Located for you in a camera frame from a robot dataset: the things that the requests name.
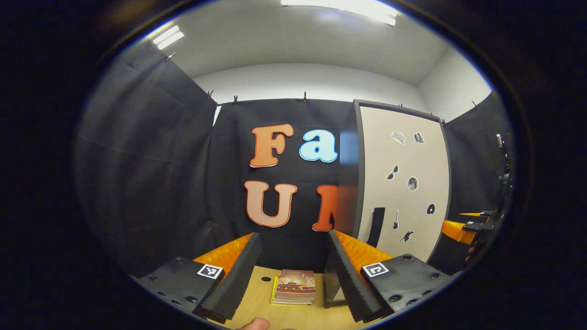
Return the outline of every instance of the ridged rubber pad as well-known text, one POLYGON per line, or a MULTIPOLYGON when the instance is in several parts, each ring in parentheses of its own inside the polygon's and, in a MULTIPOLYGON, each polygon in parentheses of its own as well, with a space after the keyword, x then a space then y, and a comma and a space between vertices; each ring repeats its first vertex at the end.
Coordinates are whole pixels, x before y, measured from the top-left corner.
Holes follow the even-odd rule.
POLYGON ((202 304, 207 312, 199 314, 210 317, 211 312, 220 318, 232 319, 245 295, 253 268, 260 254, 261 239, 259 233, 253 233, 230 268, 230 272, 202 304))
POLYGON ((334 230, 328 231, 328 253, 332 254, 334 268, 338 276, 340 287, 349 304, 350 313, 355 322, 370 321, 374 315, 378 315, 384 305, 373 295, 355 266, 351 263, 343 245, 334 230))

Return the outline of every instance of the black fabric backdrop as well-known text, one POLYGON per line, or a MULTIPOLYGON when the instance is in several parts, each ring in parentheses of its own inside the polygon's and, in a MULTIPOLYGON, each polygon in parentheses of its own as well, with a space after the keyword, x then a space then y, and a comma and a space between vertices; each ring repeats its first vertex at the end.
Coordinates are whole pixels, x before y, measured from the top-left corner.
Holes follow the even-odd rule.
MULTIPOLYGON (((516 152, 510 119, 499 95, 493 91, 485 100, 448 122, 444 128, 451 164, 451 196, 448 220, 460 221, 459 213, 476 213, 499 206, 505 160, 498 148, 501 134, 511 155, 515 179, 516 152)), ((429 264, 453 274, 463 265, 469 246, 442 234, 429 264)))
POLYGON ((122 53, 88 101, 77 190, 106 250, 143 276, 206 235, 205 162, 216 104, 151 42, 122 53))
POLYGON ((339 136, 344 119, 352 108, 350 102, 297 99, 255 100, 224 104, 212 131, 207 171, 207 200, 210 203, 208 223, 212 235, 203 236, 201 247, 227 243, 251 231, 261 235, 262 254, 258 265, 275 269, 305 269, 324 272, 326 233, 312 229, 318 220, 321 197, 316 189, 323 184, 338 185, 339 159, 332 163, 306 161, 299 148, 306 141, 303 134, 325 129, 339 136), (290 124, 293 136, 285 138, 282 154, 273 153, 278 164, 252 168, 255 135, 251 130, 260 126, 290 124), (258 225, 247 216, 247 180, 269 185, 264 194, 264 213, 273 216, 278 210, 276 184, 293 184, 298 191, 292 196, 289 221, 278 228, 258 225))

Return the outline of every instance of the binder clip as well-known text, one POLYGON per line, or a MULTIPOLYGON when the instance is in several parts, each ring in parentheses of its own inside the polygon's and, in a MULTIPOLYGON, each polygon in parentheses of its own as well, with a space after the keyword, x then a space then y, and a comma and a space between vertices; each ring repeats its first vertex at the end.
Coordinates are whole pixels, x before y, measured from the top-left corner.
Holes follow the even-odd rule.
POLYGON ((168 57, 165 58, 165 62, 169 62, 169 59, 175 55, 177 52, 174 52, 173 54, 169 55, 168 57))

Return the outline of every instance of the ceiling light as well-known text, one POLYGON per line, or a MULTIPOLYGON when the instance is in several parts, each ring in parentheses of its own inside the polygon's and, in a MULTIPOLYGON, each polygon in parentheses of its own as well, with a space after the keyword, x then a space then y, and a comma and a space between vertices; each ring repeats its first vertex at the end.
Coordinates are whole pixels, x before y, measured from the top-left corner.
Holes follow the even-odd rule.
POLYGON ((172 34, 178 32, 180 30, 180 28, 176 26, 172 27, 171 29, 163 32, 163 34, 161 34, 160 36, 156 37, 155 39, 153 39, 153 42, 158 45, 161 41, 167 39, 167 37, 171 36, 172 34))
POLYGON ((169 22, 159 26, 155 30, 151 31, 145 38, 153 40, 153 38, 155 38, 156 36, 161 34, 163 31, 166 31, 168 28, 172 27, 173 25, 174 25, 173 21, 169 21, 169 22))
POLYGON ((171 45, 172 43, 178 41, 179 39, 183 38, 184 35, 181 31, 177 32, 176 34, 172 35, 171 37, 165 39, 162 43, 158 44, 157 47, 159 49, 163 49, 169 45, 171 45))
POLYGON ((377 0, 281 0, 283 6, 314 6, 338 9, 394 26, 397 10, 377 0))

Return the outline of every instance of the book stack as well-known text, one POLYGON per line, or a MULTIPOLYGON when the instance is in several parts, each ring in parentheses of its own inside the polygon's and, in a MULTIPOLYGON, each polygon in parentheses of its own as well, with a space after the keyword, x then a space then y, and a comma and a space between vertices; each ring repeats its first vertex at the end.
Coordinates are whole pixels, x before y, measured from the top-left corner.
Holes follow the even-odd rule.
POLYGON ((313 271, 282 270, 273 284, 273 305, 310 305, 316 299, 313 271))

